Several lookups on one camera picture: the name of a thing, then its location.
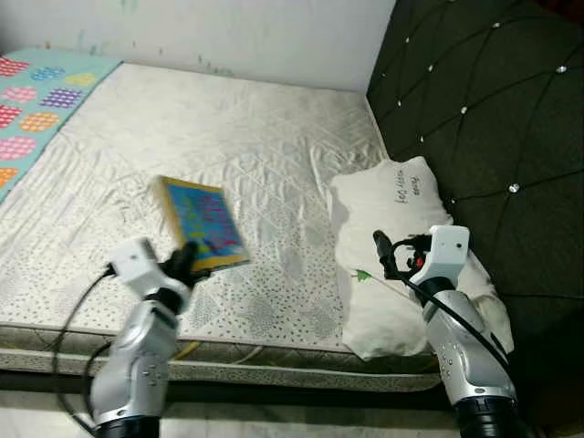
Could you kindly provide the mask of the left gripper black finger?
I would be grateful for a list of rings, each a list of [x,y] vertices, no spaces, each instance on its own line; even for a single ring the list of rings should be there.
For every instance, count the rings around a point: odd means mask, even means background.
[[[170,277],[179,281],[201,281],[202,272],[193,270],[197,255],[199,246],[195,242],[184,243],[180,249],[172,251]]]

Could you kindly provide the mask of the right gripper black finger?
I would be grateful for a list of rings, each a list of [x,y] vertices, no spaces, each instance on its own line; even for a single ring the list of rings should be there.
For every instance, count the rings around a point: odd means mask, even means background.
[[[382,266],[383,276],[385,279],[398,279],[398,270],[395,260],[396,247],[392,240],[383,233],[382,230],[375,230],[372,233],[377,251],[377,259]]]

